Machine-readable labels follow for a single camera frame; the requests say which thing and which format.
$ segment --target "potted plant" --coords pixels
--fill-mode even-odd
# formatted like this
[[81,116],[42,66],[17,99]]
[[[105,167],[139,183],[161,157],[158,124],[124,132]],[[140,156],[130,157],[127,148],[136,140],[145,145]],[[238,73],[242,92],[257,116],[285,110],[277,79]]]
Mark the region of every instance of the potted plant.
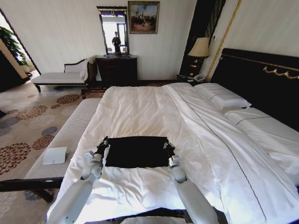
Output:
[[28,73],[29,68],[26,62],[26,57],[19,47],[19,43],[13,38],[14,33],[10,30],[0,26],[0,38],[8,48],[10,53],[14,56],[18,64],[23,68],[24,72]]

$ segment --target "dark door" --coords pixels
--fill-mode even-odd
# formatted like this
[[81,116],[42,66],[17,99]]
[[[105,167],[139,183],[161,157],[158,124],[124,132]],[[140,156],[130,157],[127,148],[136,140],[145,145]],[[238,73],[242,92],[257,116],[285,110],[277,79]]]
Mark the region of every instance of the dark door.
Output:
[[0,64],[0,92],[25,83],[1,51]]

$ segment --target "picture frame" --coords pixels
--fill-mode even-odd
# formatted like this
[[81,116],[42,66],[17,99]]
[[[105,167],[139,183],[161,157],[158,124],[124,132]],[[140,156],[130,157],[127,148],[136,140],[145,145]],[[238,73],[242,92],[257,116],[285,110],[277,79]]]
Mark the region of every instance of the picture frame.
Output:
[[157,34],[159,1],[128,1],[130,34]]

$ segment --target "floral rug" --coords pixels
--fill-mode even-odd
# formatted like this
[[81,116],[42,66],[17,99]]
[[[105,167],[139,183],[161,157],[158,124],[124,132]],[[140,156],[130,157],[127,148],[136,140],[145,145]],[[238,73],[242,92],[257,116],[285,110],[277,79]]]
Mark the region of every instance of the floral rug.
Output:
[[[39,93],[29,81],[0,93],[7,113],[0,119],[0,181],[26,175],[82,101],[81,88],[41,86]],[[0,223],[43,224],[49,206],[30,191],[0,192]]]

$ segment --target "mirror frame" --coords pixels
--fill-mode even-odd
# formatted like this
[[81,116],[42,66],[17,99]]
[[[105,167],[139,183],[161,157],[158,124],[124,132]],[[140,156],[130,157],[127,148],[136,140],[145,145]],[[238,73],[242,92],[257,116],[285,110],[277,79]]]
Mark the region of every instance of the mirror frame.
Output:
[[97,6],[98,12],[99,12],[99,17],[100,17],[100,22],[101,22],[101,27],[102,27],[102,32],[103,32],[103,37],[104,37],[104,44],[105,44],[105,49],[106,49],[106,54],[109,55],[108,48],[107,48],[107,43],[106,43],[106,37],[105,37],[105,32],[103,28],[103,19],[101,15],[101,11],[123,11],[124,12],[124,17],[125,17],[125,24],[126,24],[126,39],[127,39],[127,52],[126,53],[121,53],[119,55],[129,55],[129,38],[128,38],[128,19],[127,19],[127,14],[128,14],[128,7],[126,6]]

